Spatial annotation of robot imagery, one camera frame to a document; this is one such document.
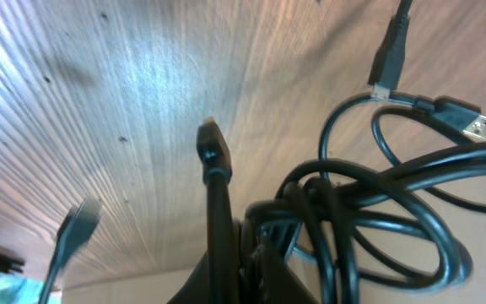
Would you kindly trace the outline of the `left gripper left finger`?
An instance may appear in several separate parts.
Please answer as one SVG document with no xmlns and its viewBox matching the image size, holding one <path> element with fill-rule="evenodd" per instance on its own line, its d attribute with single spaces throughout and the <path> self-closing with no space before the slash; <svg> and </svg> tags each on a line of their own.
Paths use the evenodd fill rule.
<svg viewBox="0 0 486 304">
<path fill-rule="evenodd" d="M 204 253 L 184 285 L 168 300 L 168 304 L 226 303 L 224 266 L 210 252 Z"/>
</svg>

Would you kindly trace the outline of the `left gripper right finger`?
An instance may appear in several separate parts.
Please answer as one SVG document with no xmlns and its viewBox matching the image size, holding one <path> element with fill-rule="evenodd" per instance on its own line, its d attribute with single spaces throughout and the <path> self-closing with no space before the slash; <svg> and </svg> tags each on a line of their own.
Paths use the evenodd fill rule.
<svg viewBox="0 0 486 304">
<path fill-rule="evenodd" d="M 286 266 L 269 243 L 260 244 L 252 254 L 256 303 L 315 304 L 316 299 Z"/>
</svg>

